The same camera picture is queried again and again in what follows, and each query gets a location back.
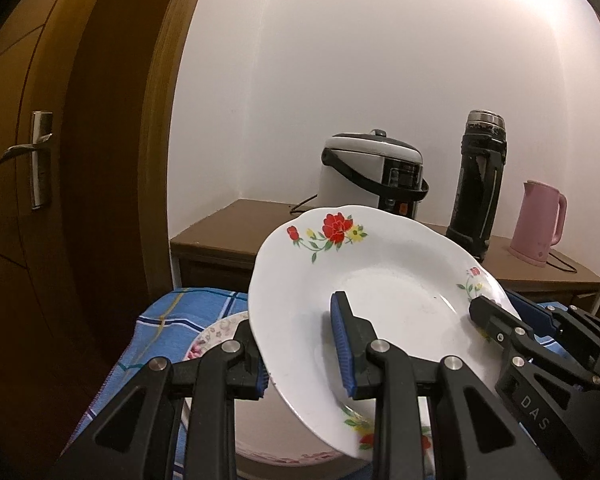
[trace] door lever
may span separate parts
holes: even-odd
[[[51,202],[51,123],[52,112],[31,113],[31,143],[11,146],[0,157],[0,164],[17,156],[31,156],[31,208],[38,209]]]

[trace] metal pin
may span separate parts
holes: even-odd
[[[390,347],[391,345],[389,345],[389,343],[384,339],[374,339],[371,342],[371,348],[376,352],[380,352],[382,354],[386,352]]]
[[[229,341],[225,341],[222,343],[220,347],[223,352],[227,352],[228,354],[235,354],[240,349],[240,342],[235,339],[229,339]]]
[[[149,361],[149,368],[154,372],[159,372],[167,367],[167,359],[164,357],[154,357]]]
[[[462,368],[462,359],[455,355],[445,357],[445,366],[450,370],[459,370]]]

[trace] wall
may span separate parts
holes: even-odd
[[[547,182],[570,200],[560,248],[600,274],[577,162],[584,145],[600,149],[600,124],[582,128],[587,107],[600,113],[600,25],[582,0],[200,0],[189,34],[171,133],[172,234],[238,195],[310,196],[325,138],[373,127],[421,149],[431,191],[419,218],[445,224],[466,114],[489,108],[509,139],[494,234],[512,234],[522,182]],[[582,60],[593,58],[589,72]],[[175,192],[187,186],[185,203]]]

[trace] black cable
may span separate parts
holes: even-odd
[[[311,200],[313,200],[313,199],[314,199],[314,198],[316,198],[316,197],[317,197],[317,195],[315,194],[315,195],[313,195],[313,196],[310,196],[309,198],[307,198],[307,199],[305,199],[305,200],[302,200],[302,202],[300,202],[300,203],[296,204],[295,206],[293,206],[293,207],[292,207],[292,208],[289,210],[289,214],[290,214],[290,215],[299,215],[299,214],[302,214],[302,213],[304,213],[304,211],[298,211],[298,208],[299,208],[301,205],[304,205],[304,204],[306,204],[307,202],[310,202]]]
[[[553,254],[551,251],[549,252],[549,256],[553,256],[560,263],[565,264],[567,267],[569,267],[569,269],[563,269],[563,268],[558,267],[557,265],[554,265],[551,262],[547,261],[546,264],[549,265],[549,266],[552,266],[554,269],[561,270],[562,272],[569,272],[571,274],[576,274],[578,272],[578,270],[574,266],[572,266],[571,264],[568,264],[563,259],[561,259],[558,256],[556,256],[555,254]]]

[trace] wooden desk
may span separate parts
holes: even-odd
[[[196,222],[171,240],[180,261],[183,286],[216,286],[246,292],[260,246],[269,234],[293,218],[292,206],[237,200]],[[428,225],[444,234],[446,226]],[[590,311],[600,294],[600,277],[558,251],[577,269],[571,274],[551,266],[536,267],[507,251],[510,239],[492,236],[483,262],[504,288],[534,301],[560,301]]]

